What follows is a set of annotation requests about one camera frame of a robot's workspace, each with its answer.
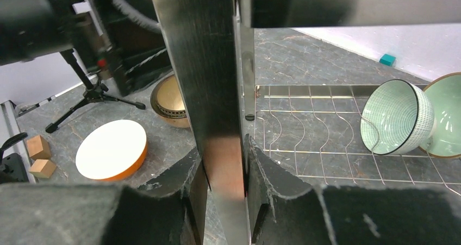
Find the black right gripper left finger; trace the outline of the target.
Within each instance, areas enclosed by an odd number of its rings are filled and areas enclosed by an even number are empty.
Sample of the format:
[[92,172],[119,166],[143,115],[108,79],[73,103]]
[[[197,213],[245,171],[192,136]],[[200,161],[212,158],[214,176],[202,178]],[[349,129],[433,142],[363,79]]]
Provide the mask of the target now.
[[1,185],[1,244],[202,244],[207,183],[199,153],[137,188]]

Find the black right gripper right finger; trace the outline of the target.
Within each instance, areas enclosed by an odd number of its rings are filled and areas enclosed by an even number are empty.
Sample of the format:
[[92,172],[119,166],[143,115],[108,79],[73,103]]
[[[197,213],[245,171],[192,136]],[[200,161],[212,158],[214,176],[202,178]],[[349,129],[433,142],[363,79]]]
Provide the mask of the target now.
[[460,244],[460,196],[430,187],[311,185],[244,138],[253,244]]

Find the stainless steel dish rack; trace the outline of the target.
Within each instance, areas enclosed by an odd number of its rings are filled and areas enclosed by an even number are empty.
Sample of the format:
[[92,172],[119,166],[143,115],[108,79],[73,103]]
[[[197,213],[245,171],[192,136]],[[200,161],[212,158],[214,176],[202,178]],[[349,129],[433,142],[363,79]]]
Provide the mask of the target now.
[[241,120],[255,116],[255,28],[460,21],[460,0],[153,0],[230,244],[249,244]]

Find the orange bowl white inside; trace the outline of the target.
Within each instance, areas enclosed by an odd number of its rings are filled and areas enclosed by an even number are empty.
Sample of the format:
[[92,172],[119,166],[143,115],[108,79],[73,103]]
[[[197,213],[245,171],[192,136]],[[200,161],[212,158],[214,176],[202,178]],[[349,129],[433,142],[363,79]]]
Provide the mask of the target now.
[[91,132],[76,153],[78,172],[92,180],[118,181],[133,175],[147,156],[147,134],[132,120],[115,120]]

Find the black patterned bowl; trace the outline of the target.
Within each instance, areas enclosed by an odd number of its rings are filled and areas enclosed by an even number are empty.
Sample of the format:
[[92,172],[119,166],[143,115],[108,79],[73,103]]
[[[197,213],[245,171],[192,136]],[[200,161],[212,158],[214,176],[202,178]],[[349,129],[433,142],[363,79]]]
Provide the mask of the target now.
[[174,74],[165,77],[151,93],[154,112],[167,124],[176,128],[189,128],[190,123]]

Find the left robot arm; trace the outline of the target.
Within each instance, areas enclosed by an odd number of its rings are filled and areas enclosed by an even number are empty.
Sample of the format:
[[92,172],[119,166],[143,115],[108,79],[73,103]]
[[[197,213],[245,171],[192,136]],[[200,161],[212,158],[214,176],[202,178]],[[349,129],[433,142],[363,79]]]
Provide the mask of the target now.
[[172,71],[152,0],[1,0],[1,65],[71,50],[123,96]]

